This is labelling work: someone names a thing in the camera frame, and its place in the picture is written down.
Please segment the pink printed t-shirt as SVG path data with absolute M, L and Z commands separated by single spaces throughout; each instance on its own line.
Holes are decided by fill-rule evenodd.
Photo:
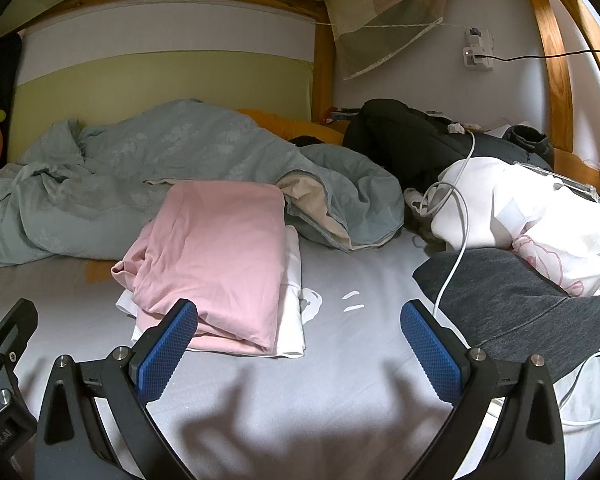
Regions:
M 270 356 L 286 270 L 285 200 L 272 184 L 178 181 L 111 269 L 156 325 L 178 300 L 197 308 L 189 348 Z

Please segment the black backpack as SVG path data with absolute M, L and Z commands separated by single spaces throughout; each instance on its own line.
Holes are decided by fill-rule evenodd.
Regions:
M 483 132 L 452 133 L 450 125 L 449 118 L 428 115 L 400 101 L 373 99 L 351 119 L 342 145 L 393 174 L 404 190 L 419 192 L 468 155 L 554 168 L 553 145 L 535 128 L 507 127 L 498 138 Z

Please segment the grey-green duvet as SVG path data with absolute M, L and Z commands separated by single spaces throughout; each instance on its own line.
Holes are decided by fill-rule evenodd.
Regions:
M 353 252 L 401 229 L 400 184 L 334 144 L 299 148 L 250 117 L 197 100 L 100 127 L 55 122 L 0 169 L 0 268 L 54 255 L 118 260 L 174 185 L 236 181 L 279 188 L 290 223 Z

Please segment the green white wall pad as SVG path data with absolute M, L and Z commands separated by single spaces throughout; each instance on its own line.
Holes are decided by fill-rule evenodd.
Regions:
M 8 158 L 58 120 L 114 124 L 178 99 L 308 120 L 314 29 L 227 0 L 138 0 L 49 18 L 22 36 Z

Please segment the folded white garment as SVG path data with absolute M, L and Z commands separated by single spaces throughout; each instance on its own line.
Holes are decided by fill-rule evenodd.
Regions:
M 293 226 L 286 226 L 285 229 L 286 271 L 280 283 L 276 344 L 272 354 L 258 354 L 258 356 L 298 359 L 304 356 L 306 350 L 301 316 L 301 255 L 296 229 Z M 125 289 L 115 305 L 125 315 L 136 319 L 138 307 L 132 300 L 131 292 Z M 132 342 L 137 342 L 143 331 L 136 321 L 131 336 Z

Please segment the white clothes pile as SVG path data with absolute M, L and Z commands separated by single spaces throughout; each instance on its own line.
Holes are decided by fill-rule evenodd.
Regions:
M 426 192 L 404 191 L 432 236 L 458 252 L 510 250 L 573 297 L 600 296 L 600 199 L 493 157 L 459 160 Z

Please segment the wooden bed frame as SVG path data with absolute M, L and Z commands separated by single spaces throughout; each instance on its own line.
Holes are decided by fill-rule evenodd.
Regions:
M 15 30 L 25 29 L 57 15 L 123 0 L 65 0 L 36 18 L 28 21 Z M 332 98 L 332 83 L 328 81 L 326 72 L 335 63 L 337 54 L 332 26 L 330 26 L 327 9 L 324 2 L 316 0 L 235 0 L 268 6 L 287 12 L 312 18 L 317 24 L 317 37 L 314 41 L 314 51 L 317 60 L 314 64 L 314 89 L 312 104 L 313 114 L 321 118 L 326 114 Z M 588 54 L 593 55 L 600 69 L 600 28 L 594 24 L 590 11 L 585 10 L 581 0 L 559 0 L 570 13 L 574 24 L 583 35 L 588 48 Z M 565 50 L 562 33 L 559 30 L 554 11 L 548 0 L 530 0 L 536 26 L 540 33 L 543 49 L 542 59 L 546 65 L 548 91 L 550 95 L 550 133 L 557 150 L 556 164 L 558 168 L 567 170 L 571 177 L 582 179 L 595 185 L 600 190 L 600 170 L 588 165 L 577 155 L 573 154 L 574 125 L 570 118 L 573 110 L 572 88 L 567 63 L 568 52 Z

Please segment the dark grey garment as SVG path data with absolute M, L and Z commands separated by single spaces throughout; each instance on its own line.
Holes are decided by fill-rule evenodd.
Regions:
M 539 354 L 553 382 L 600 348 L 600 296 L 571 297 L 503 249 L 466 250 L 439 309 L 493 359 Z

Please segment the white wall power socket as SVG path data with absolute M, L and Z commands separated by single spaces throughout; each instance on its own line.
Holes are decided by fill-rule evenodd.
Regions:
M 468 70 L 492 70 L 493 37 L 490 29 L 471 27 L 465 30 L 463 62 Z

